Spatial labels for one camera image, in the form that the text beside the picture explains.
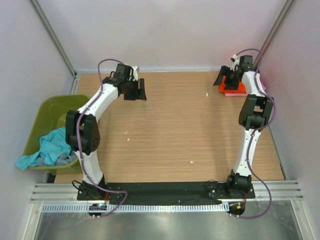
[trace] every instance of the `metal post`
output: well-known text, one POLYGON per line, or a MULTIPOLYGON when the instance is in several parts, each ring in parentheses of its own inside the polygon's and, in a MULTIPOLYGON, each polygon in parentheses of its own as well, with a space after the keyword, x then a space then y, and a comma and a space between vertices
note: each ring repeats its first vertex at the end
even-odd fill
MULTIPOLYGON (((283 5, 278 17, 276 18, 269 34, 267 35, 262 47, 261 47, 261 53, 264 55, 269 48, 271 42, 274 40, 276 34, 280 30, 282 24, 284 23, 285 19, 287 18, 290 10, 296 3, 296 0, 286 0, 285 4, 283 5)), ((256 67, 260 64, 261 57, 258 55, 256 59, 254 60, 253 66, 256 67)))
POLYGON ((53 45, 55 46, 56 50, 58 51, 58 53, 60 54, 62 60, 64 61, 65 65, 67 66, 67 68, 69 69, 71 75, 73 76, 73 78, 76 78, 76 71, 74 69, 74 67, 72 66, 65 50, 63 49, 58 37, 56 36, 53 28, 51 27, 44 11, 42 10, 38 0, 29 0, 30 4, 32 5, 35 13, 37 14, 37 16, 39 17, 41 23, 44 26, 44 29, 46 30, 46 32, 48 33, 49 37, 51 38, 53 45))

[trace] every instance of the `wooden tabletop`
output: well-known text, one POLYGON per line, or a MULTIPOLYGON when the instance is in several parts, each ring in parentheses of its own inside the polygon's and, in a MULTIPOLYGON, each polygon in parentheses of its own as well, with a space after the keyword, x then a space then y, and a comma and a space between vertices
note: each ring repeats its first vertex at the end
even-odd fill
MULTIPOLYGON (((121 95, 98 123, 106 182, 225 181, 240 148, 245 97, 219 93, 213 86, 217 74, 140 73, 147 101, 124 101, 121 95)), ((98 88, 98 75, 83 74, 77 93, 92 96, 98 88)), ((264 180, 284 179, 269 129, 258 140, 253 170, 264 180)), ((55 183, 82 178, 58 173, 55 183)))

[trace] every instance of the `gray cloth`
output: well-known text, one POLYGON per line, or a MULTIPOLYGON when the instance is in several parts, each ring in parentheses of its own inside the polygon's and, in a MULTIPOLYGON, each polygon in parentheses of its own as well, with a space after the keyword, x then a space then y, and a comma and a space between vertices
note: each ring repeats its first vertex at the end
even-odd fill
MULTIPOLYGON (((56 166, 64 166, 64 165, 68 165, 70 163, 72 163, 74 160, 77 159, 77 155, 75 154, 74 151, 70 152, 69 156, 66 156, 65 154, 61 154, 58 159, 56 160, 55 165, 56 166)), ((41 156, 38 157, 37 159, 37 167, 52 167, 49 165, 45 164, 45 159, 41 156)))

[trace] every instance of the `olive green basket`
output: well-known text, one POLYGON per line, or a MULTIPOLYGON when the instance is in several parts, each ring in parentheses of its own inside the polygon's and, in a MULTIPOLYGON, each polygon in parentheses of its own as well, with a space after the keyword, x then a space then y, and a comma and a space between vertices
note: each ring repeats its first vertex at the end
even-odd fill
MULTIPOLYGON (((39 140, 52 130, 66 126, 66 115, 69 110, 76 111, 86 104, 89 97, 82 94, 61 95, 48 98, 40 106, 32 130, 25 145, 23 155, 32 155, 39 151, 39 140)), ((51 174, 70 174, 81 172, 79 160, 63 166, 29 166, 32 170, 44 170, 51 174)))

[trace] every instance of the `gray floor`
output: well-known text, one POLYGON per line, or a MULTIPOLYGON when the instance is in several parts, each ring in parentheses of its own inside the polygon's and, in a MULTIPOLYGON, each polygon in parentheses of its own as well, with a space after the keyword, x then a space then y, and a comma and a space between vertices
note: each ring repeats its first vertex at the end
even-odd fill
MULTIPOLYGON (((267 205, 248 202, 245 215, 257 215, 267 205)), ((87 217, 79 213, 42 213, 35 239, 302 240, 290 201, 275 201, 269 213, 255 220, 236 219, 225 212, 126 213, 83 220, 87 217)))

